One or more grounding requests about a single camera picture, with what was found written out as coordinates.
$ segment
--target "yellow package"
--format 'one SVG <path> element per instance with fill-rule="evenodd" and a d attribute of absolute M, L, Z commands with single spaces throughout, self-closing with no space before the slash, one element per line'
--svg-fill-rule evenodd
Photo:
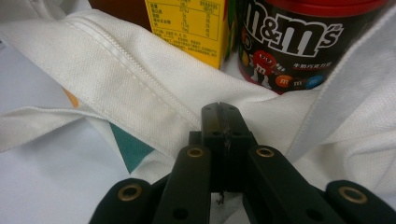
<path fill-rule="evenodd" d="M 220 68 L 233 51 L 234 0 L 146 0 L 151 31 Z"/>

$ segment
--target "teal patch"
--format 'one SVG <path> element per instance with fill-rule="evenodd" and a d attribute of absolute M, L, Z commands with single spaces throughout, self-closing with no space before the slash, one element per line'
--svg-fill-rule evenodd
<path fill-rule="evenodd" d="M 154 148 L 131 136 L 118 126 L 110 123 L 111 131 L 119 146 L 128 172 L 131 173 Z"/>

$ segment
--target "white fabric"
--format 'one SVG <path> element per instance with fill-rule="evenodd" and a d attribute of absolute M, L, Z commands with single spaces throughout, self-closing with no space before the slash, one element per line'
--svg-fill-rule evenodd
<path fill-rule="evenodd" d="M 0 150 L 82 117 L 105 119 L 156 149 L 132 173 L 154 182 L 170 171 L 189 131 L 200 129 L 201 107 L 225 102 L 241 110 L 260 144 L 285 153 L 313 185 L 323 189 L 331 180 L 346 178 L 392 203 L 396 195 L 393 2 L 375 27 L 352 46 L 321 90 L 278 96 L 103 12 L 87 10 L 59 20 L 63 17 L 59 8 L 44 13 L 55 7 L 46 7 L 48 1 L 4 1 L 0 38 L 84 106 L 0 110 Z M 26 13 L 17 17 L 10 9 Z M 224 222 L 237 207 L 227 207 L 224 216 L 218 214 L 211 222 Z"/>

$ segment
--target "brass rivet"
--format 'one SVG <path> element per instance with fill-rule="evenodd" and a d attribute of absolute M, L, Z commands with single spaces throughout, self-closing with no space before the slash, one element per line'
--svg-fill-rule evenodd
<path fill-rule="evenodd" d="M 187 150 L 187 155 L 189 157 L 202 157 L 204 156 L 204 151 L 198 147 L 193 147 Z"/>
<path fill-rule="evenodd" d="M 367 203 L 367 196 L 358 189 L 343 186 L 338 189 L 338 192 L 352 203 Z"/>
<path fill-rule="evenodd" d="M 268 148 L 259 148 L 256 153 L 261 157 L 273 157 L 275 155 L 274 151 Z"/>
<path fill-rule="evenodd" d="M 129 202 L 138 198 L 140 194 L 142 194 L 142 187 L 137 184 L 131 184 L 119 190 L 119 199 L 124 202 Z"/>

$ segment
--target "nutrition facts label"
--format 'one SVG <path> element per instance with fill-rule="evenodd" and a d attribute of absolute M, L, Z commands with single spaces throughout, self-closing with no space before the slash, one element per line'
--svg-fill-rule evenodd
<path fill-rule="evenodd" d="M 220 4 L 212 1 L 148 1 L 152 30 L 156 28 L 219 39 Z"/>

